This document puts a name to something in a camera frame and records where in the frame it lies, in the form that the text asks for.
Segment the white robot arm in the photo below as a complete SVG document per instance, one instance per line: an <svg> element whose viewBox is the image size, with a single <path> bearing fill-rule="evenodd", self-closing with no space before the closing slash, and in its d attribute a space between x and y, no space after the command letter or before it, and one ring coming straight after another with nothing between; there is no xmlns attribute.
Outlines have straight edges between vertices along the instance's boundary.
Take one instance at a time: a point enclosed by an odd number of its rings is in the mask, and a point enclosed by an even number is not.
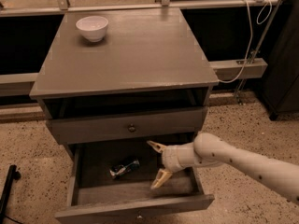
<svg viewBox="0 0 299 224"><path fill-rule="evenodd" d="M229 145L211 133L199 133L184 145L148 144L162 155L163 168L151 184L162 186L174 173L190 167L212 167L226 163L241 173L278 193L288 201L299 204L299 166L270 159L266 156Z"/></svg>

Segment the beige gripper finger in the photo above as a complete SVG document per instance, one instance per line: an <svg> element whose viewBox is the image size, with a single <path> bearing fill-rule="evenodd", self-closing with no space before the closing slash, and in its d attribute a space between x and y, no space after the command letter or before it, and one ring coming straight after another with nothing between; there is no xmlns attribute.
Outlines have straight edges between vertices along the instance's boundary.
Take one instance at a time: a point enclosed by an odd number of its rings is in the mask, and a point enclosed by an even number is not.
<svg viewBox="0 0 299 224"><path fill-rule="evenodd" d="M166 149L166 145L154 142L154 141L148 141L147 142L148 145L150 145L156 152L158 153L163 153L164 150Z"/></svg>
<svg viewBox="0 0 299 224"><path fill-rule="evenodd" d="M172 172L167 169L160 169L155 177L155 180L152 182L150 188L157 189L161 187L171 176Z"/></svg>

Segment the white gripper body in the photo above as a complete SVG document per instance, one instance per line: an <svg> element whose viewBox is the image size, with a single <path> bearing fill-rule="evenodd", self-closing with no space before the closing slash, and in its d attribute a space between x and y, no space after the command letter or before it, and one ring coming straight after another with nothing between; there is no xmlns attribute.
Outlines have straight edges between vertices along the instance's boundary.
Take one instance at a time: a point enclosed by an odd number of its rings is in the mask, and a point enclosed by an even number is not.
<svg viewBox="0 0 299 224"><path fill-rule="evenodd" d="M167 146L162 153L164 167L176 173L188 167L200 164L199 156L194 152L193 143L185 145Z"/></svg>

